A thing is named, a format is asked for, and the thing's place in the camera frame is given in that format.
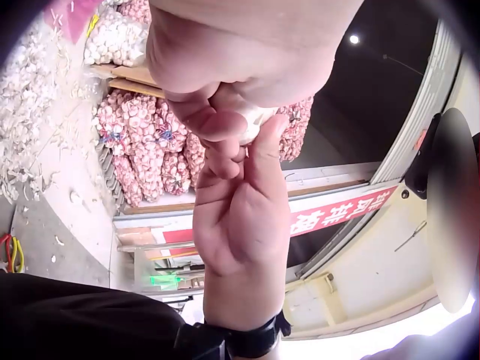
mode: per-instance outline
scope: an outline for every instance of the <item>blurred object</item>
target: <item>blurred object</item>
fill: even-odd
[[[470,129],[456,108],[438,124],[428,166],[428,248],[438,297],[449,312],[467,300],[479,256],[480,189]]]

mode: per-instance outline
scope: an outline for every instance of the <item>ceiling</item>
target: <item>ceiling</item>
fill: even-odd
[[[345,163],[386,156],[417,95],[423,79],[417,72],[425,72],[436,26],[418,0],[366,0],[360,7],[330,79],[315,95],[310,120]],[[353,34],[360,39],[357,45],[349,41]],[[288,267],[308,261],[342,226],[293,237]]]
[[[366,161],[383,160],[403,125],[423,78],[417,72],[424,73],[427,66],[436,26],[436,18],[418,0],[366,0],[348,28],[330,79],[316,98],[323,97],[350,122],[360,124],[375,152]],[[357,45],[350,43],[351,35],[359,37]],[[325,119],[312,118],[321,131],[318,121]]]

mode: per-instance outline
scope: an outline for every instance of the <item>concrete floor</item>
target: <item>concrete floor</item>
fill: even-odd
[[[10,226],[22,245],[27,274],[109,287],[108,269],[70,233],[44,197],[38,202],[28,202],[22,194],[16,206],[1,197],[0,232],[9,232]],[[63,246],[57,243],[55,236]],[[5,259],[3,248],[0,253]]]

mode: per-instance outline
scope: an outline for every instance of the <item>white garlic in bag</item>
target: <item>white garlic in bag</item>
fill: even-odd
[[[134,66],[144,61],[148,25],[107,8],[85,43],[86,65],[113,62]]]

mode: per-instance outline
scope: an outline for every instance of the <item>finger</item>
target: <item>finger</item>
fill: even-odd
[[[232,161],[239,164],[243,160],[245,160],[246,156],[247,156],[247,148],[244,146],[241,146],[237,155],[232,158]]]
[[[229,199],[236,186],[236,181],[220,179],[208,166],[204,166],[197,181],[195,206]]]
[[[237,138],[229,138],[216,143],[203,140],[201,141],[205,149],[213,149],[220,155],[229,159],[234,158],[240,151],[240,145]]]
[[[279,142],[288,125],[284,115],[272,116],[260,127],[245,159],[245,180],[266,198],[276,201],[287,196],[287,186],[279,161]]]
[[[233,111],[216,112],[208,99],[203,102],[169,101],[168,104],[183,124],[207,141],[238,138],[247,129],[247,121],[242,115]]]
[[[215,150],[205,150],[205,164],[221,179],[233,179],[239,174],[239,166],[232,159],[219,155]]]

